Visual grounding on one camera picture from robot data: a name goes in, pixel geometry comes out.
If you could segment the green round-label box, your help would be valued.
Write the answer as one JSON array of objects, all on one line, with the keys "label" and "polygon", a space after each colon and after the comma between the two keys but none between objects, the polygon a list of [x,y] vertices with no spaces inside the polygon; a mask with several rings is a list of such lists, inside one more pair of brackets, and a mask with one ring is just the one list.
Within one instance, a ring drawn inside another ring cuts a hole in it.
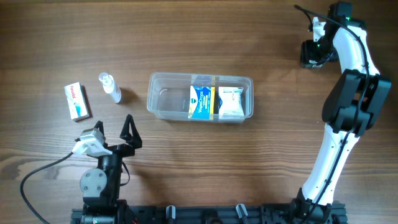
[{"label": "green round-label box", "polygon": [[320,68],[322,67],[322,65],[323,65],[322,63],[316,63],[312,61],[302,63],[303,68]]}]

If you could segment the blue VapoDrops box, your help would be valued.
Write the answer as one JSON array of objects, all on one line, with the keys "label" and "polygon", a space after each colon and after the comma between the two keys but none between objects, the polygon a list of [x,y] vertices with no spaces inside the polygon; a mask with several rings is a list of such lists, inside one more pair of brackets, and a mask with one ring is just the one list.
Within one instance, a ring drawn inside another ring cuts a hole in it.
[{"label": "blue VapoDrops box", "polygon": [[188,117],[190,119],[213,120],[215,87],[191,86]]}]

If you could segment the white pouch packet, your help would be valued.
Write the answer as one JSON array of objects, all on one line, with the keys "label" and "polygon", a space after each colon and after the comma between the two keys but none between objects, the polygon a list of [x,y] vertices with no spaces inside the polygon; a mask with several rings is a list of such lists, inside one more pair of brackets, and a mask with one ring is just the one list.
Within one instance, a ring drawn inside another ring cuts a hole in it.
[{"label": "white pouch packet", "polygon": [[243,87],[227,87],[218,88],[219,96],[219,118],[226,119],[231,116],[244,116],[242,107]]}]

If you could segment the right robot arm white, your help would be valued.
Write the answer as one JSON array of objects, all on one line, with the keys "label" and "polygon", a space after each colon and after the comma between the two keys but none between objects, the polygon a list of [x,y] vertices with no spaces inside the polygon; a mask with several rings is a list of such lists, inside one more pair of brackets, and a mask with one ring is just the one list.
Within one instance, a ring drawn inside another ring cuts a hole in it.
[{"label": "right robot arm white", "polygon": [[325,16],[294,7],[307,16],[313,33],[301,45],[302,67],[339,62],[341,76],[323,105],[324,134],[315,165],[287,216],[289,223],[335,222],[333,197],[338,179],[355,144],[376,122],[392,83],[374,66],[365,22],[352,17],[350,3],[331,4]]}]

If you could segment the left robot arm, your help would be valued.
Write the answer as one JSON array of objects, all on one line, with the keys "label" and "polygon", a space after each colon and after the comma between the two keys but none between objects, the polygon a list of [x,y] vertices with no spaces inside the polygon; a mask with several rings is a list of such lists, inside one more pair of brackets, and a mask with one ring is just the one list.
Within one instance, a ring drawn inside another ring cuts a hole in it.
[{"label": "left robot arm", "polygon": [[72,223],[117,224],[138,223],[139,220],[125,199],[119,198],[121,174],[127,170],[123,159],[135,155],[142,147],[131,115],[126,116],[120,138],[123,144],[108,145],[104,136],[103,123],[98,121],[94,128],[84,130],[73,148],[75,154],[85,154],[98,160],[97,167],[86,171],[80,179],[83,192],[83,210],[73,211]]}]

